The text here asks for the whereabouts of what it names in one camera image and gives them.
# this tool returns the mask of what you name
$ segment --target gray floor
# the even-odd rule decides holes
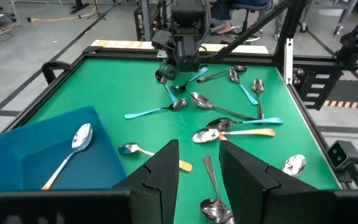
[[[111,6],[111,1],[100,1],[103,5],[100,11],[106,11]],[[0,43],[0,102],[10,95],[19,85],[26,81],[41,65],[50,60],[61,51],[66,44],[72,41],[94,19],[73,20],[65,22],[38,22],[29,23],[26,17],[56,18],[70,16],[69,5],[56,4],[29,4],[17,3],[17,11],[22,18],[20,27],[11,31],[14,34],[9,40]],[[101,20],[89,30],[79,41],[67,50],[59,60],[72,62],[80,52],[95,39],[110,40],[136,40],[133,21],[133,11],[136,6],[118,6],[110,11],[106,21]],[[91,6],[81,11],[86,14],[92,10]],[[244,12],[236,12],[234,22],[241,23]],[[250,20],[255,20],[257,14],[251,14]],[[317,37],[319,37],[329,48],[337,50],[341,47],[340,36],[333,36],[337,17],[317,16],[315,20],[309,21],[308,26]],[[353,29],[358,23],[358,14],[352,15],[351,19],[342,30],[342,34]],[[273,40],[274,21],[264,27],[264,37],[255,44],[267,46],[269,52],[273,52],[276,41]],[[221,38],[209,37],[207,42],[219,43]],[[324,50],[309,34],[296,33],[295,53],[298,55],[325,55]],[[346,73],[342,79],[355,80],[353,75]],[[3,110],[23,110],[45,87],[47,86],[42,76],[36,78],[29,86],[21,91]],[[315,122],[319,126],[346,126],[358,128],[358,109],[324,107],[321,111],[310,111]],[[0,116],[0,131],[9,124],[13,117]],[[323,133],[329,144],[337,139],[352,141],[358,148],[357,133]]]

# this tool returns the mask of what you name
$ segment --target green table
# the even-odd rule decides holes
[[[190,100],[190,92],[197,91],[217,106],[249,116],[256,116],[257,107],[248,102],[239,85],[230,82],[227,76],[222,76],[209,82],[190,83],[186,92],[176,93],[178,98],[189,99],[187,106],[180,111],[164,111],[126,120],[126,113],[168,106],[170,98],[164,87],[154,78],[160,62],[154,59],[115,58],[108,57],[108,54],[82,55],[74,62],[74,71],[59,76],[22,115],[16,118],[14,125],[35,123],[91,105],[96,108],[115,148],[126,142],[137,142],[144,149],[157,152],[169,140],[178,139],[180,159],[192,163],[193,170],[190,173],[180,171],[175,223],[208,223],[200,213],[199,205],[206,198],[216,198],[216,193],[203,165],[204,156],[211,156],[219,188],[225,203],[229,205],[220,175],[219,141],[196,144],[191,141],[191,136],[216,118],[236,118],[197,107]],[[225,70],[227,66],[209,64],[207,74]],[[310,118],[305,117],[307,113],[300,106],[294,89],[284,84],[275,67],[247,68],[248,71],[241,75],[241,83],[251,91],[252,80],[261,78],[266,87],[261,96],[264,115],[266,118],[280,117],[284,124],[238,124],[231,129],[271,127],[275,130],[276,136],[227,136],[228,140],[278,168],[281,168],[290,156],[303,154],[308,165],[299,179],[318,189],[338,189],[338,181],[316,140],[319,133],[315,131]],[[182,84],[192,75],[193,73],[181,74],[173,83]],[[149,156],[144,154],[120,156],[127,174],[136,170],[148,158]]]

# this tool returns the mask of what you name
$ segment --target chair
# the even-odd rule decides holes
[[[246,12],[246,18],[244,19],[244,22],[242,23],[242,26],[233,26],[232,27],[232,32],[234,35],[238,36],[241,35],[243,32],[245,32],[247,30],[247,26],[248,26],[248,15],[250,12],[255,12],[255,11],[264,11],[264,10],[270,10],[273,7],[273,0],[269,0],[268,3],[264,4],[263,6],[248,6],[245,4],[231,4],[232,7],[232,11],[231,13],[233,13],[235,10],[240,10],[240,9],[245,9]],[[262,38],[262,33],[260,31],[257,32],[258,34],[253,34],[252,37],[250,37],[249,39],[246,40],[246,42],[244,44],[249,45],[251,42],[259,40]],[[221,44],[230,44],[230,42],[228,41],[221,41]]]

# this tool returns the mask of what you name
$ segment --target spoon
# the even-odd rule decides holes
[[[298,177],[306,167],[306,158],[304,155],[297,154],[287,159],[283,165],[283,172]]]
[[[59,168],[53,173],[53,175],[49,178],[48,182],[41,188],[41,190],[48,190],[52,186],[56,177],[62,171],[64,166],[67,164],[68,160],[74,156],[77,152],[81,152],[85,150],[92,140],[92,125],[91,123],[83,124],[79,130],[75,133],[73,140],[71,142],[71,148],[73,148],[73,152],[70,153],[66,159],[60,164]]]
[[[187,82],[185,82],[185,84],[183,84],[182,86],[180,85],[174,85],[172,86],[172,88],[176,91],[186,91],[186,85],[189,82],[192,82],[193,80],[195,80],[196,78],[204,75],[206,72],[208,71],[208,68],[203,67],[193,78],[191,78],[190,80],[188,80]]]
[[[143,152],[146,155],[154,156],[154,153],[142,149],[137,143],[133,143],[133,142],[121,145],[120,147],[118,147],[118,151],[120,154],[132,154],[135,152]],[[191,165],[191,163],[189,162],[179,160],[179,168],[181,168],[184,171],[190,172],[193,169],[193,165]]]
[[[169,106],[166,107],[162,107],[162,108],[157,108],[157,109],[152,109],[149,111],[144,111],[144,112],[140,112],[140,113],[133,113],[133,114],[125,114],[124,117],[125,119],[132,119],[132,118],[137,118],[139,116],[143,116],[149,113],[154,113],[156,111],[160,111],[160,110],[179,110],[181,108],[183,108],[187,103],[187,99],[186,98],[182,98],[179,100],[176,100],[175,102],[171,103]]]
[[[201,213],[214,223],[226,223],[231,217],[233,217],[233,213],[223,203],[211,158],[209,156],[204,156],[203,161],[214,185],[216,194],[218,195],[218,199],[209,198],[203,200],[200,204]]]
[[[283,124],[283,120],[280,118],[266,118],[257,119],[253,121],[233,121],[229,118],[218,118],[206,125],[206,128],[214,128],[220,131],[225,131],[230,128],[233,124]]]
[[[218,73],[215,73],[215,74],[212,74],[212,75],[208,75],[207,77],[199,78],[199,79],[197,79],[197,82],[198,83],[205,82],[205,81],[210,80],[212,78],[218,77],[218,76],[222,75],[225,72],[229,72],[230,70],[235,70],[237,72],[245,72],[245,71],[247,71],[247,68],[245,68],[242,65],[232,65],[228,69],[226,69],[225,71],[221,71],[221,72],[218,72]]]
[[[191,140],[195,143],[210,142],[219,137],[220,134],[257,134],[263,136],[275,136],[275,132],[271,128],[261,128],[261,129],[252,129],[252,130],[243,130],[243,131],[219,131],[214,128],[203,128],[196,133],[194,133]]]
[[[234,83],[238,83],[240,84],[240,87],[242,88],[242,91],[246,94],[248,100],[253,104],[253,105],[257,105],[258,101],[255,100],[254,97],[251,96],[251,94],[245,89],[245,87],[240,83],[240,76],[239,74],[235,71],[235,70],[230,70],[229,71],[229,78],[230,81],[234,82]]]
[[[265,85],[261,79],[257,78],[252,82],[252,90],[258,95],[258,119],[263,119],[262,105],[260,104],[260,94],[265,90]]]
[[[226,109],[223,109],[223,108],[220,108],[220,107],[217,107],[217,106],[213,106],[211,104],[211,102],[207,99],[207,97],[197,93],[197,92],[191,92],[190,93],[191,95],[191,99],[193,100],[193,102],[199,106],[200,108],[204,108],[204,109],[208,109],[208,110],[211,110],[211,109],[217,109],[217,110],[220,110],[220,111],[223,111],[223,112],[226,112],[228,114],[231,114],[233,116],[236,116],[238,118],[241,118],[241,119],[244,119],[246,121],[252,121],[252,120],[255,120],[255,118],[250,118],[248,116],[244,116],[244,115],[241,115],[241,114],[237,114],[235,112],[232,112],[232,111],[228,111]]]
[[[176,100],[178,100],[175,95],[171,92],[171,90],[168,88],[167,84],[165,84],[167,82],[167,79],[158,71],[155,72],[155,79],[157,79],[157,81],[161,84],[164,85],[165,89],[167,90],[169,97],[172,100],[172,103],[175,102]]]

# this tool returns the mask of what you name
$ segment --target orange striped tape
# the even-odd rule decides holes
[[[335,106],[335,107],[358,109],[358,103],[348,102],[348,101],[326,100],[324,102],[324,106]]]

